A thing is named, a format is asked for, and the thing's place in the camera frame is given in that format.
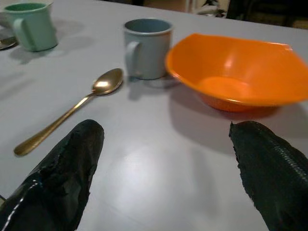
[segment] spoon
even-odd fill
[[[14,36],[9,38],[3,38],[0,40],[0,50],[7,49],[14,46],[17,43],[17,40]]]
[[[69,109],[64,115],[47,126],[42,131],[38,132],[28,140],[19,144],[14,153],[19,156],[27,155],[35,149],[43,140],[45,140],[57,127],[59,127],[69,116],[77,111],[85,102],[97,95],[106,95],[115,91],[123,82],[122,69],[116,68],[101,75],[92,86],[92,93],[83,98],[74,107]]]

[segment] green mug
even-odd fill
[[[17,40],[28,51],[43,51],[58,44],[46,4],[19,3],[4,8]]]

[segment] white table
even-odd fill
[[[31,154],[15,145],[52,122],[92,81],[124,68],[122,24],[157,17],[174,27],[173,43],[193,32],[290,44],[308,61],[305,30],[211,18],[95,0],[55,0],[59,45],[0,52],[0,194],[8,197],[78,122],[91,118],[105,143],[79,231],[266,231],[245,194],[228,137],[231,121],[254,119],[308,154],[308,104],[272,115],[228,114],[203,105],[173,80],[126,82],[96,98]]]

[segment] mug handle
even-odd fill
[[[126,46],[125,62],[129,76],[135,76],[137,74],[137,58],[140,45],[140,42],[133,41]]]
[[[34,47],[33,39],[23,18],[17,18],[14,21],[13,30],[17,35],[17,38],[25,45],[25,47]]]

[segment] gray mug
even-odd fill
[[[160,19],[135,19],[124,24],[129,76],[150,80],[166,73],[165,56],[170,48],[171,32],[171,23]]]

